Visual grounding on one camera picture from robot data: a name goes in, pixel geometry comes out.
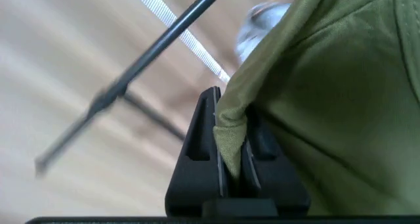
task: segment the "blurry black pole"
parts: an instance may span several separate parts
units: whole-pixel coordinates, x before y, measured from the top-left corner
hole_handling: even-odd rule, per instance
[[[77,120],[58,141],[35,160],[35,171],[44,174],[51,162],[56,160],[69,142],[85,128],[98,112],[107,109],[118,97],[124,97],[128,84],[132,82],[163,50],[179,37],[216,0],[196,0],[177,20],[130,66],[109,88],[94,99],[88,112]]]

